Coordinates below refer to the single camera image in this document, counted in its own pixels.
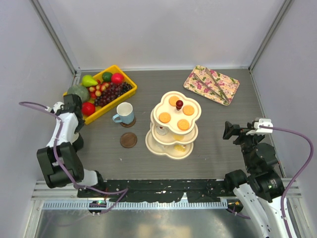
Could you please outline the metal serving tongs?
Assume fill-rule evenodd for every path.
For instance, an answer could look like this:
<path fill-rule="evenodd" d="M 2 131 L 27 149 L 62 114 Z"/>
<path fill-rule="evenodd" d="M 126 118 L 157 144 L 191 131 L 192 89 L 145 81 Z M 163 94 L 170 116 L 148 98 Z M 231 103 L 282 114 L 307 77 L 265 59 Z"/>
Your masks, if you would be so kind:
<path fill-rule="evenodd" d="M 218 85 L 216 79 L 213 77 L 210 70 L 205 68 L 205 73 L 210 77 L 210 84 L 208 85 L 206 84 L 206 81 L 202 81 L 196 73 L 194 73 L 193 76 L 197 81 L 205 85 L 210 91 L 214 92 L 218 97 L 223 99 L 224 102 L 229 103 L 228 97 L 225 95 L 221 87 Z"/>

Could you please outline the orange biscuit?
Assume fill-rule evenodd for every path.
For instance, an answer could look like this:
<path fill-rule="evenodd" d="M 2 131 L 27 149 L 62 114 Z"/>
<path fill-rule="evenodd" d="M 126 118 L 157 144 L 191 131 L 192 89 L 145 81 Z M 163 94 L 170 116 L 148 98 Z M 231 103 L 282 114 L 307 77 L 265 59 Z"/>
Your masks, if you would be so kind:
<path fill-rule="evenodd" d="M 183 113 L 186 115 L 186 116 L 191 116 L 193 115 L 195 112 L 195 109 L 193 106 L 191 105 L 186 105 L 183 107 Z"/>
<path fill-rule="evenodd" d="M 190 124 L 186 119 L 181 119 L 177 122 L 177 127 L 182 131 L 187 131 L 190 128 Z"/>
<path fill-rule="evenodd" d="M 171 120 L 171 115 L 167 112 L 163 112 L 163 113 L 160 113 L 158 118 L 162 123 L 168 123 Z"/>
<path fill-rule="evenodd" d="M 175 107 L 178 100 L 179 100 L 179 97 L 171 96 L 168 101 L 171 106 Z"/>

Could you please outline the floral serving tray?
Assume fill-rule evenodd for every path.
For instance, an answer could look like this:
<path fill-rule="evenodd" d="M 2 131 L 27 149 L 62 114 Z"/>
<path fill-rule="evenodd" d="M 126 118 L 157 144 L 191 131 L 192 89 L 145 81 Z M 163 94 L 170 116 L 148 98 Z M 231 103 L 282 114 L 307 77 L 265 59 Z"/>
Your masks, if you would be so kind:
<path fill-rule="evenodd" d="M 207 68 L 210 70 L 218 85 L 228 97 L 229 103 L 226 103 L 223 99 L 218 97 L 214 92 L 210 91 L 205 85 L 194 78 L 193 74 L 196 73 L 202 81 L 206 81 L 207 85 L 210 84 L 210 77 L 205 73 L 205 68 L 207 67 L 201 65 L 195 66 L 188 78 L 185 80 L 183 84 L 184 88 L 223 106 L 230 105 L 240 86 L 240 82 L 237 79 Z"/>

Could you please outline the yellow swiss roll cake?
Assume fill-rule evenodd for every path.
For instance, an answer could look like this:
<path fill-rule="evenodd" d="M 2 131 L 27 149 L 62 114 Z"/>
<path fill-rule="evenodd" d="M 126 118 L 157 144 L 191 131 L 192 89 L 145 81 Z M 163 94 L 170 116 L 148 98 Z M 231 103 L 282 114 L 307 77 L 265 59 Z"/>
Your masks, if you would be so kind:
<path fill-rule="evenodd" d="M 185 152 L 186 151 L 186 145 L 179 145 L 176 144 L 174 145 L 174 150 L 179 151 L 179 152 Z"/>

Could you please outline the blue white mug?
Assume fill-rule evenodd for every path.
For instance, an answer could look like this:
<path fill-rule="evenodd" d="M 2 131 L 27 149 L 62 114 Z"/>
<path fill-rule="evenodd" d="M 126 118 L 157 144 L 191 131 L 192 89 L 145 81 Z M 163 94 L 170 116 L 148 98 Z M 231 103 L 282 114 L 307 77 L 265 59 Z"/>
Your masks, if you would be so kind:
<path fill-rule="evenodd" d="M 116 115 L 112 120 L 116 123 L 130 124 L 134 120 L 133 106 L 128 102 L 119 104 L 116 108 Z"/>

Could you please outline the yellow dome cake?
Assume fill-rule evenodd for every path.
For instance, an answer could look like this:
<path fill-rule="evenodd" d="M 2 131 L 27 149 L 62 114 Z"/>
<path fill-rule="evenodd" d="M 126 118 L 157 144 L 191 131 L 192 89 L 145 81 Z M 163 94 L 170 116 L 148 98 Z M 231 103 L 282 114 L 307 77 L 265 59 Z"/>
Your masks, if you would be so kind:
<path fill-rule="evenodd" d="M 181 140 L 183 140 L 184 139 L 184 136 L 183 135 L 173 135 L 173 138 L 175 139 L 175 140 L 177 140 L 177 141 L 181 141 Z"/>

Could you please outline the cream three-tier cake stand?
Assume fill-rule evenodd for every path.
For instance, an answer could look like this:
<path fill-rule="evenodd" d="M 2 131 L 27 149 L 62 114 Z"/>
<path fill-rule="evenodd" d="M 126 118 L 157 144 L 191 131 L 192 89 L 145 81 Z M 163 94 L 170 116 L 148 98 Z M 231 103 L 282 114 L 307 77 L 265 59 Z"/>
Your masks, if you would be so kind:
<path fill-rule="evenodd" d="M 173 107 L 169 104 L 171 96 L 179 97 L 176 106 Z M 183 107 L 191 105 L 194 107 L 195 112 L 191 116 L 186 116 L 183 113 Z M 160 113 L 167 112 L 171 115 L 171 120 L 168 123 L 162 123 L 159 120 Z M 145 144 L 148 150 L 158 156 L 167 156 L 170 159 L 182 160 L 188 157 L 194 148 L 194 141 L 198 137 L 197 120 L 201 116 L 201 106 L 194 99 L 186 97 L 184 94 L 177 91 L 169 91 L 165 93 L 160 102 L 154 107 L 150 115 L 150 129 L 146 134 Z M 190 128 L 187 131 L 182 131 L 177 127 L 177 122 L 181 119 L 186 119 Z M 168 128 L 168 133 L 164 136 L 157 134 L 156 126 L 163 126 Z M 184 139 L 177 141 L 173 135 L 183 135 Z M 174 150 L 174 145 L 186 145 L 185 152 Z"/>

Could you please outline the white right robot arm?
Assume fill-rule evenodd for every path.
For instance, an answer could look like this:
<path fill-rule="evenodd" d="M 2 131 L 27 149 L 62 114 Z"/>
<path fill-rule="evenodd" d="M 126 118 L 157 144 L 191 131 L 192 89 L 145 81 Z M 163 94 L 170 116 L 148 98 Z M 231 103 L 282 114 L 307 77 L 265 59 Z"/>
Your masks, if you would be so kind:
<path fill-rule="evenodd" d="M 260 238 L 295 238 L 287 201 L 283 194 L 282 178 L 274 167 L 278 160 L 275 148 L 262 140 L 272 133 L 270 119 L 256 119 L 246 128 L 225 122 L 223 139 L 232 136 L 235 145 L 241 147 L 246 171 L 235 170 L 225 175 L 224 190 L 236 195 Z"/>

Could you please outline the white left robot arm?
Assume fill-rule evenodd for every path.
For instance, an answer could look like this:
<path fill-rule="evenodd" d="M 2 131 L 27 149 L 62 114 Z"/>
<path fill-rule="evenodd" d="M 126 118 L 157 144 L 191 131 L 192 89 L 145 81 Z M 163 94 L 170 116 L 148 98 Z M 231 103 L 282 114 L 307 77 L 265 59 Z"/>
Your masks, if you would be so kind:
<path fill-rule="evenodd" d="M 57 102 L 45 110 L 55 116 L 53 135 L 45 148 L 37 151 L 37 159 L 49 188 L 64 187 L 76 182 L 89 187 L 94 197 L 105 194 L 106 184 L 98 171 L 84 169 L 77 152 L 84 146 L 79 133 L 84 126 L 82 101 L 76 94 L 67 94 L 63 102 Z"/>

